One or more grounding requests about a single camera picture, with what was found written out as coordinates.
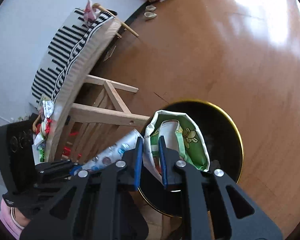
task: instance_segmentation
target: white slipper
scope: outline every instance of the white slipper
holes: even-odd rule
[[[146,6],[146,12],[153,12],[156,10],[156,7],[153,5]]]
[[[146,18],[146,21],[157,17],[157,15],[155,13],[151,13],[151,12],[145,12],[144,16]]]

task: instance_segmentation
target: black speaker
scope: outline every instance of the black speaker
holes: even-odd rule
[[[24,192],[36,181],[32,153],[32,124],[29,120],[0,126],[0,171],[7,190],[15,194]]]

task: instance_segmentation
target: clear plastic packaging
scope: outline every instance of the clear plastic packaging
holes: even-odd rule
[[[97,156],[93,157],[90,161],[82,165],[80,168],[75,170],[74,175],[76,175],[80,170],[98,171],[110,165],[111,163],[121,160],[125,151],[134,149],[136,147],[139,136],[142,137],[136,129],[132,130],[123,138],[118,140],[114,145],[108,147]]]

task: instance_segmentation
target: wooden plank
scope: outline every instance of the wooden plank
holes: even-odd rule
[[[92,130],[95,128],[96,123],[89,123],[88,127],[84,131],[84,134],[80,138],[79,144],[75,149],[72,161],[77,161],[79,153],[82,154],[83,148],[86,146],[87,141],[89,140],[89,137],[91,135]]]
[[[72,130],[73,125],[74,125],[74,118],[70,118],[70,121],[69,121],[68,125],[65,125],[63,127],[62,133],[60,135],[60,140],[59,140],[59,143],[58,143],[58,147],[57,147],[57,150],[56,150],[56,154],[54,155],[54,160],[55,161],[61,159],[62,154],[63,154],[63,149],[64,149],[64,147],[67,143],[67,140],[68,140],[68,137],[69,137],[69,134]]]
[[[79,159],[80,164],[83,164],[87,161],[89,153],[91,152],[93,146],[95,145],[96,140],[102,133],[102,129],[100,129],[101,125],[102,125],[102,123],[98,123],[95,126],[95,130],[93,131],[91,137],[88,139],[87,144],[86,144],[85,148],[83,149],[82,156]]]
[[[119,82],[115,82],[115,81],[112,81],[109,79],[100,78],[100,77],[96,77],[96,76],[92,76],[92,75],[87,75],[84,82],[102,86],[106,81],[110,82],[116,89],[126,90],[126,91],[133,92],[133,93],[136,93],[139,90],[136,87],[132,87],[132,86],[129,86],[126,84],[122,84]]]
[[[76,151],[76,149],[77,149],[77,147],[78,147],[78,145],[79,145],[79,143],[80,143],[81,137],[83,136],[83,134],[84,134],[84,132],[85,132],[87,126],[88,126],[88,124],[87,124],[86,122],[84,122],[84,123],[81,125],[81,127],[80,127],[80,129],[79,129],[79,133],[78,133],[77,137],[75,138],[75,141],[74,141],[73,146],[72,146],[72,148],[71,148],[70,159],[76,158],[76,155],[78,154],[77,151]]]
[[[106,124],[106,123],[103,123],[102,126],[100,127],[100,130],[101,130],[101,134],[102,136],[100,136],[95,142],[94,142],[94,145],[93,145],[93,148],[92,150],[90,151],[89,155],[88,155],[88,159],[92,159],[94,156],[98,155],[99,152],[100,152],[100,146],[102,144],[104,144],[104,135],[108,133],[109,129],[112,127],[111,124]]]
[[[105,139],[103,140],[102,143],[100,143],[100,145],[99,145],[99,147],[97,149],[98,153],[101,152],[101,151],[103,151],[104,149],[106,149],[106,147],[110,143],[109,142],[109,137],[112,136],[117,131],[118,128],[119,128],[119,125],[111,125],[107,129],[107,131],[105,131],[103,133]]]
[[[70,115],[76,122],[97,122],[125,126],[144,126],[149,116],[129,114],[100,107],[73,103]]]
[[[93,106],[94,107],[99,107],[100,103],[102,102],[103,98],[106,96],[106,90],[103,88],[98,95],[96,101],[94,101]]]
[[[105,97],[103,98],[103,100],[101,101],[99,107],[100,108],[106,108],[107,105],[109,105],[111,102],[109,100],[109,96],[106,94]]]
[[[119,96],[118,92],[115,90],[113,85],[109,81],[106,81],[106,82],[104,82],[103,86],[105,87],[105,89],[108,93],[108,96],[114,105],[114,108],[117,111],[131,114],[129,108],[126,106],[126,104],[124,103],[122,98]]]

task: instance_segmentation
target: gold rim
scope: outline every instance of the gold rim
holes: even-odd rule
[[[183,102],[197,102],[197,103],[203,103],[203,104],[206,104],[206,105],[209,105],[209,106],[212,106],[213,108],[217,109],[221,114],[223,114],[227,119],[228,121],[231,123],[232,127],[234,128],[238,138],[239,138],[239,141],[240,141],[240,145],[241,145],[241,151],[242,151],[242,164],[241,164],[241,169],[240,169],[240,174],[239,174],[239,177],[237,179],[237,184],[239,182],[239,179],[241,177],[241,173],[242,173],[242,167],[243,167],[243,160],[244,160],[244,150],[243,150],[243,143],[242,143],[242,139],[241,139],[241,135],[239,133],[239,130],[237,128],[237,126],[235,125],[234,121],[231,119],[231,117],[222,109],[220,108],[219,106],[216,106],[214,105],[213,103],[210,103],[208,101],[202,101],[202,100],[193,100],[193,99],[186,99],[186,100],[181,100],[181,101],[177,101],[177,102],[174,102],[174,103],[171,103],[171,104],[168,104],[166,105],[163,109],[167,108],[168,106],[171,106],[171,105],[174,105],[174,104],[177,104],[177,103],[183,103]],[[156,210],[157,212],[165,215],[165,216],[168,216],[168,217],[173,217],[172,215],[169,215],[169,214],[166,214],[162,211],[160,211],[159,209],[157,209],[152,203],[150,203],[148,201],[148,199],[146,198],[146,196],[143,194],[141,188],[139,187],[138,188],[138,191],[140,192],[141,196],[143,197],[143,199],[148,203],[149,206],[151,206],[154,210]]]

